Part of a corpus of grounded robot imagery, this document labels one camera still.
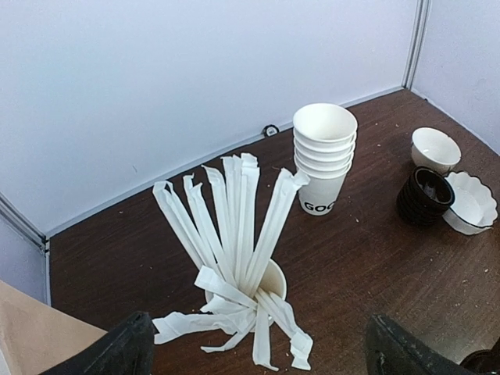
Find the black lid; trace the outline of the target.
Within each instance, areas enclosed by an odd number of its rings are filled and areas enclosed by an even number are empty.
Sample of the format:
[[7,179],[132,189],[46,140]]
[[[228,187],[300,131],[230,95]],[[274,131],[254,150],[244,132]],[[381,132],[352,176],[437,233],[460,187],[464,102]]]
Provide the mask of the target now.
[[469,354],[460,366],[474,373],[499,374],[499,353],[480,350]]

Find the stack of white paper cups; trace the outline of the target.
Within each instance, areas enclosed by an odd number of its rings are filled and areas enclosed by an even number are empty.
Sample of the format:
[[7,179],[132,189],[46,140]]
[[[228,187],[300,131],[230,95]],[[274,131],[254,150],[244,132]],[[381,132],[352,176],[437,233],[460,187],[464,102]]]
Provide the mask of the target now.
[[313,103],[293,116],[294,162],[310,182],[298,191],[301,207],[324,216],[334,207],[352,168],[358,121],[347,109]]

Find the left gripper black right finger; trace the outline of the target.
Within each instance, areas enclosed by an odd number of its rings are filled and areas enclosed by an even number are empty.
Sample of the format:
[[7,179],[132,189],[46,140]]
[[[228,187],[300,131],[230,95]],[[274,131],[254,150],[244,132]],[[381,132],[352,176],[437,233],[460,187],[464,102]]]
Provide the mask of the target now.
[[471,373],[427,347],[385,315],[373,314],[369,318],[365,354],[369,374]]

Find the brown paper takeout bag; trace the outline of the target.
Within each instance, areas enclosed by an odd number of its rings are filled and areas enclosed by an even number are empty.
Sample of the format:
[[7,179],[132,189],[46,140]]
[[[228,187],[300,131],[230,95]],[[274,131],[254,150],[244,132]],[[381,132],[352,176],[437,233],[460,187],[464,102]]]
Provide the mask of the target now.
[[105,334],[1,282],[2,374],[42,373]]

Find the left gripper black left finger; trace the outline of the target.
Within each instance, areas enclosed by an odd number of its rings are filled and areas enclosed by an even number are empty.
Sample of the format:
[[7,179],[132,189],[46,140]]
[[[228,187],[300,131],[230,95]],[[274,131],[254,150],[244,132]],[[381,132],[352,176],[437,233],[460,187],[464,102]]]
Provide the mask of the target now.
[[45,374],[150,374],[155,328],[150,315],[135,312],[82,352]]

